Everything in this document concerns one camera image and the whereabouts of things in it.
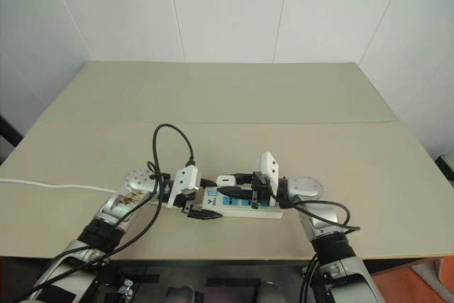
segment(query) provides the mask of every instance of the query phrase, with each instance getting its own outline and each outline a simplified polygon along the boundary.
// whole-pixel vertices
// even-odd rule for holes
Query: white cable
[[[31,184],[33,186],[49,187],[49,188],[85,188],[85,189],[94,189],[95,191],[115,193],[113,189],[96,187],[96,186],[86,186],[84,184],[43,184],[42,182],[28,181],[28,180],[19,180],[19,179],[0,179],[0,182],[12,182],[16,184]]]

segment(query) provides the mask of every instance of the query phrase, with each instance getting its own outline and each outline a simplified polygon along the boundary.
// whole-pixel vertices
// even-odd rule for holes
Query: beige tabletop
[[[354,64],[92,62],[40,117],[0,167],[0,177],[118,189],[130,170],[152,159],[151,136],[163,121],[187,134],[205,178],[250,172],[269,150],[281,176],[318,179],[325,198],[349,206],[351,224],[361,226],[349,239],[362,257],[454,254],[453,188]],[[172,174],[187,159],[184,142],[171,130],[160,133],[158,153],[162,170]],[[108,196],[0,183],[0,255],[52,257],[78,237]],[[142,210],[125,239],[154,209]],[[282,219],[198,221],[163,209],[150,232],[116,258],[294,260],[312,254],[294,210]]]

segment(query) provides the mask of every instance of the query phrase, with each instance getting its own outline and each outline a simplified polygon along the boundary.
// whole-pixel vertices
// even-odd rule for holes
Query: orange floor
[[[411,268],[389,271],[373,279],[387,303],[445,303]]]

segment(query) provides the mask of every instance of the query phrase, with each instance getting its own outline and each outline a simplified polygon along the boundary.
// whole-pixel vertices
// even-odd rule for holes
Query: white wall
[[[0,0],[0,53],[22,133],[87,60],[354,61],[433,157],[454,147],[454,0]]]

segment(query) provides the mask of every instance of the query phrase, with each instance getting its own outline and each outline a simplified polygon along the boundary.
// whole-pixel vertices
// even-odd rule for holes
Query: power strip
[[[223,216],[271,219],[280,219],[283,212],[278,206],[269,207],[268,203],[260,203],[258,209],[252,209],[250,200],[226,197],[218,192],[217,187],[205,189],[202,209],[209,209]]]

